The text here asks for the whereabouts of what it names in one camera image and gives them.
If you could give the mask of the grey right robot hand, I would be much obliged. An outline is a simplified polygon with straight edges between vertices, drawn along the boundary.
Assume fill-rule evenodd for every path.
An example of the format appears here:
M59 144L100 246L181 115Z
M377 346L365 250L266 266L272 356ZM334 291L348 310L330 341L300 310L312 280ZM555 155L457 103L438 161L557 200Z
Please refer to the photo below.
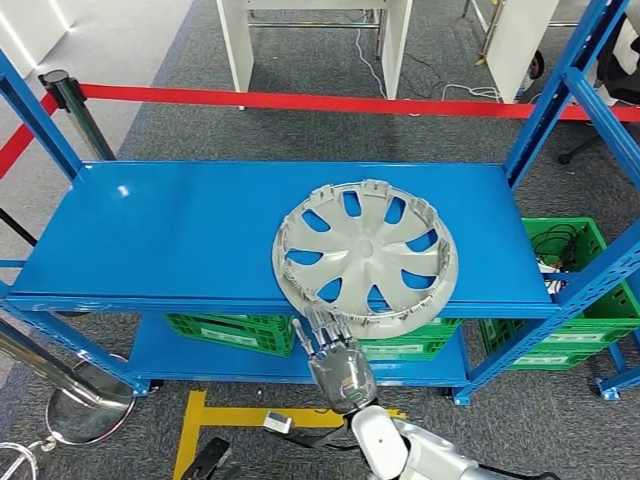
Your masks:
M303 320L294 317L291 324L312 377L331 410L346 415L377 400L374 375L345 314L309 305Z

